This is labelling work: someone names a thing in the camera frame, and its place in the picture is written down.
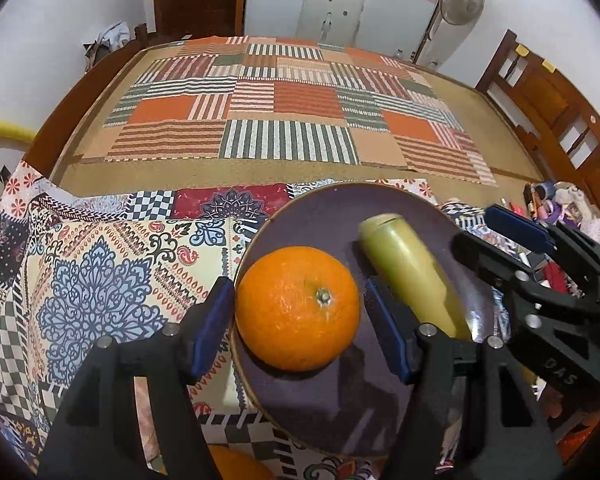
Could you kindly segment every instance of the orange fruit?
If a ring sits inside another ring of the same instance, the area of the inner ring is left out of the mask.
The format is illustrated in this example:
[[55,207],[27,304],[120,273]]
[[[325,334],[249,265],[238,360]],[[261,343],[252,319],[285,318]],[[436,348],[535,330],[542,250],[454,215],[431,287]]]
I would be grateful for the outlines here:
[[336,258],[312,247],[286,247],[247,270],[238,284],[235,320],[244,343],[266,364],[315,370],[356,335],[360,297]]
[[222,480],[275,480],[256,459],[223,446],[209,446]]

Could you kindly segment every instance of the screw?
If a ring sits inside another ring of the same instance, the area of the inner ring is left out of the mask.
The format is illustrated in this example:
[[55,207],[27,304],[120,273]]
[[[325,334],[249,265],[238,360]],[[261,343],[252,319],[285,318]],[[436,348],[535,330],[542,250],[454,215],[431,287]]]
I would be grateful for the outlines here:
[[107,348],[113,343],[113,338],[110,335],[101,335],[96,339],[96,346],[98,348]]
[[436,328],[436,326],[432,325],[431,323],[421,324],[418,327],[418,330],[424,337],[431,337],[433,335],[436,335],[436,333],[438,332],[438,329]]
[[528,282],[530,279],[529,275],[524,270],[517,270],[516,272],[514,272],[514,275],[521,282]]
[[162,327],[162,333],[166,336],[176,335],[180,331],[180,325],[177,323],[165,323]]
[[502,339],[500,339],[498,336],[490,335],[487,338],[487,345],[497,350],[498,348],[502,348],[504,346],[504,343],[502,342]]
[[527,314],[525,322],[529,328],[540,328],[542,326],[542,320],[536,314]]

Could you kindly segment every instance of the plate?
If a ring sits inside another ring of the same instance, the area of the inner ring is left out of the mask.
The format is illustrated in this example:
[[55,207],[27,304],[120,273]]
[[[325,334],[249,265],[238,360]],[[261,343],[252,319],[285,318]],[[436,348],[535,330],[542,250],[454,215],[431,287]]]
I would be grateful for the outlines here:
[[247,350],[237,329],[232,354],[250,399],[292,440],[320,452],[362,458],[388,455],[404,416],[411,386],[388,369],[362,304],[365,280],[375,272],[359,250],[358,225],[380,214],[401,214],[436,257],[465,309],[493,316],[490,287],[456,262],[453,222],[426,200],[384,184],[349,182],[312,190],[287,203],[260,229],[236,277],[262,256],[287,246],[311,246],[341,261],[360,292],[362,315],[351,345],[317,372],[289,374],[267,367]]

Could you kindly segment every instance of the wooden headboard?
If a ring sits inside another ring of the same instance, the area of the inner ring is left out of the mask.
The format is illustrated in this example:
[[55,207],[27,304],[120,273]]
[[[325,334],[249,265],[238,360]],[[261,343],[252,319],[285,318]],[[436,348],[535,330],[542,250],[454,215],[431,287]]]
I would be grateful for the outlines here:
[[503,113],[547,180],[566,180],[600,209],[600,115],[510,30],[476,86]]

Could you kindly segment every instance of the patterned tablecloth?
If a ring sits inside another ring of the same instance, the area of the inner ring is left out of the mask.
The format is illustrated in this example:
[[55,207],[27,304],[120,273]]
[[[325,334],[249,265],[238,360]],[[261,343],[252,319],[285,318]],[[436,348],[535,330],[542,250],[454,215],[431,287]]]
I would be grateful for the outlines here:
[[410,63],[293,38],[170,43],[138,61],[81,144],[80,163],[314,160],[495,186],[474,142]]
[[[217,276],[234,276],[271,214],[331,182],[76,198],[21,162],[0,200],[0,432],[17,454],[36,470],[97,337],[134,340],[180,320]],[[424,179],[384,183],[436,204]],[[274,428],[247,398],[227,341],[190,397],[209,443],[247,452],[279,478],[372,476],[369,462],[307,450]]]

